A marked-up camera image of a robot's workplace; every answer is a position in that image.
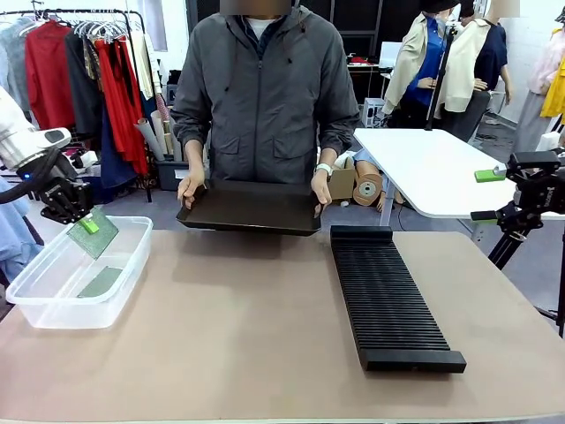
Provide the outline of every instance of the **white wristband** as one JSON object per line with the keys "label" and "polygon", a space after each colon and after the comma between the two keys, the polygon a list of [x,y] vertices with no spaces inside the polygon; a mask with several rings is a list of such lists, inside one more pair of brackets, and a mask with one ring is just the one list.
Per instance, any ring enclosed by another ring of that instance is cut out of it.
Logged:
{"label": "white wristband", "polygon": [[325,164],[325,163],[321,163],[316,167],[316,172],[318,172],[319,170],[324,170],[328,173],[328,177],[331,177],[332,174],[334,173],[334,170],[332,170],[332,167]]}

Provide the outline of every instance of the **translucent plastic box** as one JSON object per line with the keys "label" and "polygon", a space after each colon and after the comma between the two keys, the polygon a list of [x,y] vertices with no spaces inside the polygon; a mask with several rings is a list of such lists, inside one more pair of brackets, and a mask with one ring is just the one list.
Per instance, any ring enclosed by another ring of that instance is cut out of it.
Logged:
{"label": "translucent plastic box", "polygon": [[[130,298],[151,250],[153,222],[145,217],[109,216],[119,233],[98,260],[66,232],[43,251],[8,287],[6,298],[39,329],[103,329],[112,325]],[[106,267],[122,272],[102,295],[79,295]]]}

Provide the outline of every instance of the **jacket zipper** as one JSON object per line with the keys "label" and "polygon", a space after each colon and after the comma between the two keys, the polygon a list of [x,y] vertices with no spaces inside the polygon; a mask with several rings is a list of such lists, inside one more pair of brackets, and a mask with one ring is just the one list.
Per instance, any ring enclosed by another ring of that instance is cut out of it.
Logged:
{"label": "jacket zipper", "polygon": [[255,135],[253,140],[253,180],[257,180],[257,131],[259,128],[259,106],[260,106],[260,98],[261,98],[261,76],[263,74],[263,60],[260,59],[258,63],[259,68],[259,77],[257,81],[259,82],[259,86],[257,88],[257,109],[255,111]]}

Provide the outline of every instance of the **beige table surface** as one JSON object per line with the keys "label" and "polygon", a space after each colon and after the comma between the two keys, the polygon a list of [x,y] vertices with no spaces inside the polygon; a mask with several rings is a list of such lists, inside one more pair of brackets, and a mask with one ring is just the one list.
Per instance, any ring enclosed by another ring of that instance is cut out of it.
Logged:
{"label": "beige table surface", "polygon": [[114,327],[0,324],[0,419],[457,422],[565,413],[565,343],[463,235],[395,242],[463,375],[366,374],[328,239],[154,231]]}

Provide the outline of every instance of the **gray pants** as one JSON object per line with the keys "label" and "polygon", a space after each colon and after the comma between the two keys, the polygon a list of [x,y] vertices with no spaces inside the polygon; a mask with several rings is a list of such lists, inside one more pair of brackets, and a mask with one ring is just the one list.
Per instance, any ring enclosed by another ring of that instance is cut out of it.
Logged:
{"label": "gray pants", "polygon": [[552,120],[550,117],[540,116],[545,101],[544,95],[536,95],[532,91],[528,93],[516,128],[516,142],[512,153],[534,152],[538,148],[539,140],[547,133]]}

